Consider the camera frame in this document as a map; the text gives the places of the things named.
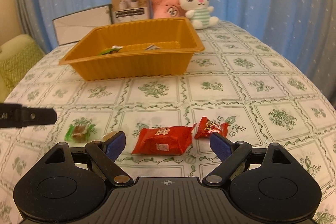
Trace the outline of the large red snack packet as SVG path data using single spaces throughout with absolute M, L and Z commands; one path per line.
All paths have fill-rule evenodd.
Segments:
M 142 129 L 132 154 L 139 155 L 182 155 L 192 142 L 191 127 L 172 126 Z

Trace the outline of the green wrapped brown candy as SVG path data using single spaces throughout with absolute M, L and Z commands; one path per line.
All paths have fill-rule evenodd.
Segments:
M 67 142 L 84 143 L 88 142 L 91 134 L 96 134 L 95 124 L 73 125 L 70 124 L 64 140 Z

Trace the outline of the small red candy packet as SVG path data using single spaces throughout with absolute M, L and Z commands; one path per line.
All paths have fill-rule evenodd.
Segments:
M 198 124 L 197 133 L 194 138 L 209 138 L 212 133 L 219 133 L 221 136 L 226 138 L 228 134 L 228 125 L 229 124 L 227 122 L 217 124 L 207 117 L 202 117 L 201 121 Z

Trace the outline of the green chevron cushion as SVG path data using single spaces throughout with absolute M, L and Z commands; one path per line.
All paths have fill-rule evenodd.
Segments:
M 9 93 L 44 55 L 35 42 L 30 42 L 18 52 L 1 60 L 1 78 Z

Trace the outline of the yellow-green sofa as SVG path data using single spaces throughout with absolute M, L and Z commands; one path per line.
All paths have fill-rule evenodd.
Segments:
M 35 42 L 33 38 L 29 35 L 22 34 L 18 35 L 15 38 L 7 41 L 1 45 L 1 60 L 4 60 L 5 57 L 9 57 L 11 54 L 14 54 L 27 46 L 30 42 Z M 3 102 L 10 93 L 5 87 L 3 79 L 1 78 L 1 102 Z

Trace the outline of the green floral tablecloth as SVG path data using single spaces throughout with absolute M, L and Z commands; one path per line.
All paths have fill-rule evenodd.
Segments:
M 228 125 L 228 138 L 255 147 L 277 142 L 319 184 L 317 223 L 335 223 L 335 109 L 288 60 L 229 22 L 198 32 L 205 50 L 184 75 L 84 81 L 59 65 L 70 50 L 47 54 L 14 88 L 8 102 L 53 107 L 54 125 L 1 131 L 1 223 L 18 223 L 13 187 L 73 126 L 88 125 L 92 139 L 126 134 L 117 164 L 132 177 L 199 176 L 219 160 L 207 139 L 181 156 L 132 153 L 144 128 L 192 126 L 203 117 Z

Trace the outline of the silver green snack bag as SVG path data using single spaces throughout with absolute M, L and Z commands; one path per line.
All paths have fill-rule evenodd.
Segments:
M 103 50 L 102 52 L 99 53 L 99 55 L 108 55 L 108 54 L 112 54 L 112 53 L 117 53 L 120 50 L 122 50 L 122 46 L 112 46 L 110 48 L 106 48 L 105 50 Z

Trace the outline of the white flat cardboard box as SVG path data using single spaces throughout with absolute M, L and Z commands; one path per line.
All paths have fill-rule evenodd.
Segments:
M 59 46 L 75 43 L 94 28 L 112 24 L 111 5 L 71 13 L 54 19 L 52 23 Z

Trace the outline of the small clear wrapped snack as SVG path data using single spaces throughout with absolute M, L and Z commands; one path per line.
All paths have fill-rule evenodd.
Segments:
M 149 46 L 147 46 L 147 48 L 145 49 L 146 51 L 150 51 L 150 50 L 160 50 L 161 48 L 155 44 L 151 44 Z

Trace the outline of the orange plastic tray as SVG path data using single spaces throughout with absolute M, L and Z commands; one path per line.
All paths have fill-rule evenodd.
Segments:
M 161 49 L 146 51 L 151 44 Z M 123 48 L 99 55 L 114 45 Z M 193 54 L 204 49 L 187 18 L 151 19 L 97 27 L 76 43 L 59 65 L 72 66 L 86 81 L 182 75 Z

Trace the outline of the brown product box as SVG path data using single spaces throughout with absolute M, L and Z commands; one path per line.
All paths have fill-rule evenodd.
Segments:
M 113 23 L 151 19 L 150 0 L 111 0 Z

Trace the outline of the white bunny plush toy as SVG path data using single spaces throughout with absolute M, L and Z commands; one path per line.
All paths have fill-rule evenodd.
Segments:
M 194 29 L 206 29 L 218 24 L 218 17 L 211 15 L 214 7 L 209 6 L 209 0 L 179 0 L 179 3 Z

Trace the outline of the pink star plush toy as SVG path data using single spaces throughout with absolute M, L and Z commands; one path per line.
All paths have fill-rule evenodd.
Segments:
M 184 17 L 186 11 L 182 9 L 179 0 L 150 0 L 153 18 Z

